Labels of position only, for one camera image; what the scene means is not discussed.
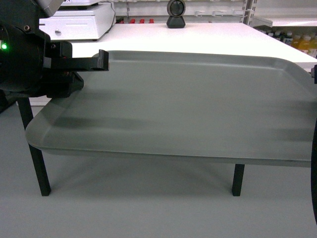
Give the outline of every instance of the white shelf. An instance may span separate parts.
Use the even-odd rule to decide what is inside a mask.
[[[269,17],[254,16],[252,26],[317,26],[317,17]]]

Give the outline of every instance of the screw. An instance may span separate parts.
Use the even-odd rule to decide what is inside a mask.
[[[28,26],[28,25],[25,25],[25,26],[24,26],[24,31],[26,31],[26,32],[31,31],[31,27]]]
[[[56,30],[55,30],[55,34],[56,34],[57,36],[60,36],[60,35],[61,35],[61,31],[58,30],[58,29],[56,29]]]

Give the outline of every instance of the white table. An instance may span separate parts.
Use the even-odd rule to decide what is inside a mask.
[[[289,60],[306,71],[317,59],[242,23],[189,23],[183,29],[166,24],[115,24],[98,41],[72,41],[73,57],[92,57],[105,51],[152,51],[263,56]],[[46,97],[30,99],[44,106]]]

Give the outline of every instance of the metal leg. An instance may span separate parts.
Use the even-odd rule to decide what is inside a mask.
[[[244,165],[236,164],[232,183],[232,195],[237,197],[241,194]]]
[[[19,110],[21,113],[24,129],[26,129],[27,125],[33,119],[33,113],[30,105],[30,100],[28,98],[18,99]],[[50,182],[48,179],[48,174],[46,172],[44,159],[41,150],[34,148],[29,145],[30,152],[36,172],[36,176],[38,178],[40,190],[42,196],[48,196],[51,192]]]

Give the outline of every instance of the plastic tray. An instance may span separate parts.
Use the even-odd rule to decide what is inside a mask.
[[[51,100],[27,141],[53,154],[310,166],[317,86],[286,60],[109,52]]]

